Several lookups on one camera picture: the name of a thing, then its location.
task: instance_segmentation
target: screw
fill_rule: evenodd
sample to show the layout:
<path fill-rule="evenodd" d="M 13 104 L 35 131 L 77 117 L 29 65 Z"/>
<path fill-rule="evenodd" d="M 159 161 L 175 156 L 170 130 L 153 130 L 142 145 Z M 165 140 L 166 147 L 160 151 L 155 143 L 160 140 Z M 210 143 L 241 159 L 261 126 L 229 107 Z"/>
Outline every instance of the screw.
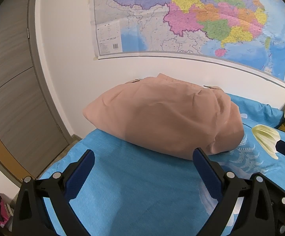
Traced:
<path fill-rule="evenodd" d="M 285 226 L 284 225 L 281 226 L 279 232 L 280 232 L 280 234 L 283 234 L 285 232 Z"/>
<path fill-rule="evenodd" d="M 55 179 L 58 179 L 58 178 L 60 178 L 61 177 L 61 172 L 55 172 L 54 174 L 53 174 L 53 178 L 55 178 Z"/>
<path fill-rule="evenodd" d="M 24 181 L 25 183 L 29 183 L 30 180 L 31 180 L 31 177 L 30 177 L 30 176 L 26 176 L 23 181 Z"/>
<path fill-rule="evenodd" d="M 226 175 L 227 175 L 228 178 L 234 178 L 235 177 L 235 174 L 233 172 L 231 172 L 231 171 L 227 172 Z"/>
<path fill-rule="evenodd" d="M 257 176 L 256 177 L 256 181 L 261 183 L 261 182 L 263 182 L 263 178 L 261 176 Z"/>
<path fill-rule="evenodd" d="M 282 203 L 282 204 L 285 204 L 285 197 L 283 197 L 283 198 L 281 199 L 281 203 Z"/>

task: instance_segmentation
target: wooden door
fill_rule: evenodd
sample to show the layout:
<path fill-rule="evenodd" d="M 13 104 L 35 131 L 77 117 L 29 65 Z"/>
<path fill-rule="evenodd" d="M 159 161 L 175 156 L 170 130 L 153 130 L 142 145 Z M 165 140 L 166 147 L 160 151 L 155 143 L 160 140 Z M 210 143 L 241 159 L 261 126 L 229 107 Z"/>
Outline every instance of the wooden door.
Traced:
<path fill-rule="evenodd" d="M 27 32 L 28 0 L 0 5 L 0 86 L 32 67 Z"/>
<path fill-rule="evenodd" d="M 37 177 L 68 146 L 41 92 L 27 30 L 28 0 L 0 5 L 0 163 Z"/>
<path fill-rule="evenodd" d="M 35 177 L 68 145 L 46 105 L 33 67 L 0 87 L 0 140 Z"/>

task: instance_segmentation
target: fern pattern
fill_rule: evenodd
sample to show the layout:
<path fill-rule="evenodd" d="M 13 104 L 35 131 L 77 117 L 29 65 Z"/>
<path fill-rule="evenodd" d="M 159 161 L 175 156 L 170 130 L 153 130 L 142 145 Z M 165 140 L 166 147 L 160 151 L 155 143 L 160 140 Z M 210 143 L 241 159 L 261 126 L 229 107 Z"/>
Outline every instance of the fern pattern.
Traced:
<path fill-rule="evenodd" d="M 245 172 L 260 171 L 261 173 L 265 173 L 266 170 L 259 168 L 263 164 L 263 161 L 258 161 L 260 153 L 256 153 L 255 145 L 249 146 L 247 140 L 247 134 L 245 134 L 239 146 L 229 152 L 230 155 L 239 154 L 236 159 L 230 160 L 230 162 L 236 163 L 237 167 L 240 167 Z"/>

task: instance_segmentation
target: blue bedsheet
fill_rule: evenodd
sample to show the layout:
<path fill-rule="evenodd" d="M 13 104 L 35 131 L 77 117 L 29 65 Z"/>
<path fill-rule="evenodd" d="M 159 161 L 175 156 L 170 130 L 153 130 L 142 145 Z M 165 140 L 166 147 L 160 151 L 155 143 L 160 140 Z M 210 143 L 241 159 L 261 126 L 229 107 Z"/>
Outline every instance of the blue bedsheet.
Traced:
<path fill-rule="evenodd" d="M 261 171 L 285 189 L 285 157 L 273 159 L 260 146 L 251 128 L 277 127 L 283 112 L 256 101 L 230 95 L 246 114 L 244 138 L 233 151 L 209 156 L 224 170 L 249 178 Z M 279 132 L 285 141 L 285 133 Z M 92 236 L 196 235 L 217 201 L 210 197 L 191 161 L 159 154 L 95 130 L 77 143 L 42 176 L 77 161 L 91 149 L 96 161 L 72 208 Z M 47 210 L 59 235 L 65 235 L 49 199 Z M 238 200 L 223 235 L 228 235 L 240 209 Z"/>

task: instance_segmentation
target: map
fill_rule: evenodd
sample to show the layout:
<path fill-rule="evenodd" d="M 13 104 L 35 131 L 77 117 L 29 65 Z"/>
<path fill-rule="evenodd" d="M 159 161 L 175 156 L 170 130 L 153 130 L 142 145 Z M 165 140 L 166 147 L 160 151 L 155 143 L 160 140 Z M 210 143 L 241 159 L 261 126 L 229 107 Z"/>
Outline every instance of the map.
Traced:
<path fill-rule="evenodd" d="M 93 0 L 98 57 L 166 52 L 230 60 L 285 81 L 282 0 Z"/>

